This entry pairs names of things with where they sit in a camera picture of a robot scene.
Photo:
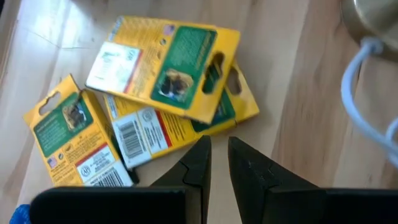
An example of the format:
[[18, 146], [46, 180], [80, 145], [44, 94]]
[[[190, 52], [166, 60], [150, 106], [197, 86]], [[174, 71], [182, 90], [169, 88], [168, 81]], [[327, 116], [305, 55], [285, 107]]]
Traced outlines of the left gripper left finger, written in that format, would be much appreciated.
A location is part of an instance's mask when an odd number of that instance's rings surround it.
[[148, 187], [56, 187], [30, 204], [31, 224], [206, 224], [211, 139], [202, 136]]

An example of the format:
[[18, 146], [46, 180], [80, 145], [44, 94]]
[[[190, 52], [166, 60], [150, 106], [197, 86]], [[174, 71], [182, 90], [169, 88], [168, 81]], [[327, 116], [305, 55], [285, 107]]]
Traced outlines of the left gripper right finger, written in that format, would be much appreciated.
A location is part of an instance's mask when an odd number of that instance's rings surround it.
[[398, 190], [318, 187], [237, 137], [228, 160], [243, 224], [398, 224]]

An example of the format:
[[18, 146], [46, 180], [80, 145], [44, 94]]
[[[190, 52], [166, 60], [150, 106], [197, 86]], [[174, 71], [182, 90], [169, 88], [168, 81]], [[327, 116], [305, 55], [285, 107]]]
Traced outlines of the yellow crayon box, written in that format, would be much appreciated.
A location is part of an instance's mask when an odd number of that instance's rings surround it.
[[127, 170], [96, 95], [66, 76], [24, 115], [55, 186], [132, 187]]
[[202, 135], [231, 129], [259, 114], [259, 107], [237, 61], [234, 61], [231, 71], [237, 72], [241, 92], [234, 95], [229, 87], [224, 89], [211, 124], [104, 94], [106, 109], [125, 166], [133, 169], [187, 146]]
[[240, 36], [209, 24], [119, 16], [85, 85], [210, 124]]

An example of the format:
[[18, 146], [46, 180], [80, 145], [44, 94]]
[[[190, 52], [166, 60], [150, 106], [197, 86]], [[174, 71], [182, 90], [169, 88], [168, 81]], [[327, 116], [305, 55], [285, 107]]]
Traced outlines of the blue plastic bin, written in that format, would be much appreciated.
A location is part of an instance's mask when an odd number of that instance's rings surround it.
[[31, 224], [29, 212], [29, 204], [19, 205], [12, 214], [9, 224]]

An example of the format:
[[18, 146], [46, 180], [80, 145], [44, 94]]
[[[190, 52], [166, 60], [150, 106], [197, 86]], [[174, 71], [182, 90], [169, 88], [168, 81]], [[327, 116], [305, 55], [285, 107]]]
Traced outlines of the brass lamp with white bulb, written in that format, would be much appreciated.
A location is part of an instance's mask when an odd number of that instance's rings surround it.
[[398, 62], [398, 0], [341, 0], [341, 18], [357, 43], [365, 37], [384, 45], [381, 57]]

